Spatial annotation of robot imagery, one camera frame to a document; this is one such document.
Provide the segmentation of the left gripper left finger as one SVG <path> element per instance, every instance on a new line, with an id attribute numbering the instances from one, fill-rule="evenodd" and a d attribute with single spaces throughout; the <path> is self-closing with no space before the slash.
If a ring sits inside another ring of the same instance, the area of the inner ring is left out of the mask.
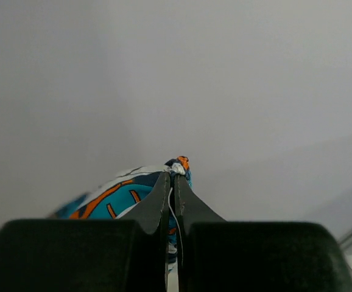
<path id="1" fill-rule="evenodd" d="M 13 220 L 0 291 L 166 291 L 170 177 L 117 220 Z"/>

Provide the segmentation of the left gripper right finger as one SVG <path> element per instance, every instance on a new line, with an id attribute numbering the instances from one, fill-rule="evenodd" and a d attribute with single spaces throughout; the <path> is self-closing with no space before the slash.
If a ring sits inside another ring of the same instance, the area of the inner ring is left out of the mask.
<path id="1" fill-rule="evenodd" d="M 352 291 L 347 263 L 321 225 L 226 221 L 174 179 L 180 291 Z"/>

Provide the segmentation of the colourful patterned shorts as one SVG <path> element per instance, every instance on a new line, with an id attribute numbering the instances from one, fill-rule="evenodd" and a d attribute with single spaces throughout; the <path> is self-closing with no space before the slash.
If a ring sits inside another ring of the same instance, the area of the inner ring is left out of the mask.
<path id="1" fill-rule="evenodd" d="M 124 170 L 92 192 L 85 192 L 51 213 L 50 219 L 115 220 L 129 213 L 153 190 L 162 173 L 184 176 L 189 185 L 189 159 L 178 156 L 161 165 L 141 166 Z"/>

